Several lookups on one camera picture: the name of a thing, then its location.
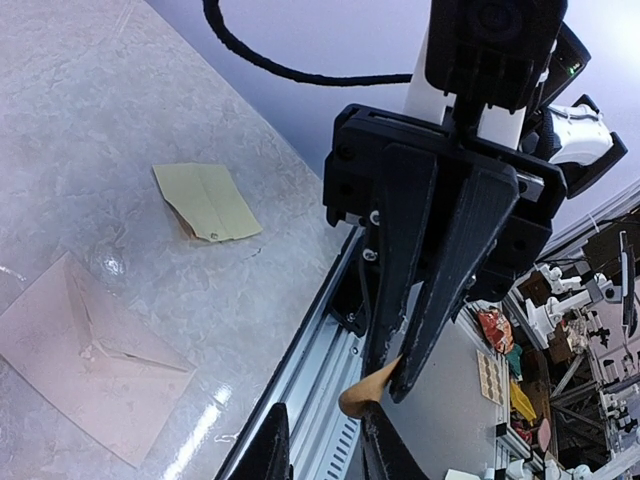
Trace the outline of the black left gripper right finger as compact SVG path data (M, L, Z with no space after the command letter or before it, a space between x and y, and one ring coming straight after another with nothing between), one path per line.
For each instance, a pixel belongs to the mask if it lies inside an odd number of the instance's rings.
M379 402L364 403L360 438L365 479L429 479Z

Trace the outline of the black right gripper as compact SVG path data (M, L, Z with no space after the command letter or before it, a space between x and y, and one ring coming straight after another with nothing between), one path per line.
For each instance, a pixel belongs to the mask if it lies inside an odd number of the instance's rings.
M377 260L360 261L368 321L362 373L386 363L412 285L421 287L389 393L414 387L463 297L499 301L551 236L567 194L547 161L408 116L352 104L334 123L323 202L358 217Z

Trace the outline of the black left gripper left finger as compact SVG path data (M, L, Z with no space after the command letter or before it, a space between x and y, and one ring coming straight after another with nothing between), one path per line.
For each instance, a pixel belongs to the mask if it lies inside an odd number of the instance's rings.
M287 406L257 408L240 435L227 479L292 479Z

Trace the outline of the round sticker sheet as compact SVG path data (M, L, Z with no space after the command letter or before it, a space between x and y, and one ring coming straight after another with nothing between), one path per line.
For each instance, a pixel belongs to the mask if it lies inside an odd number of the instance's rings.
M153 173L164 200L197 238L221 243L262 232L225 166L163 164L155 165Z

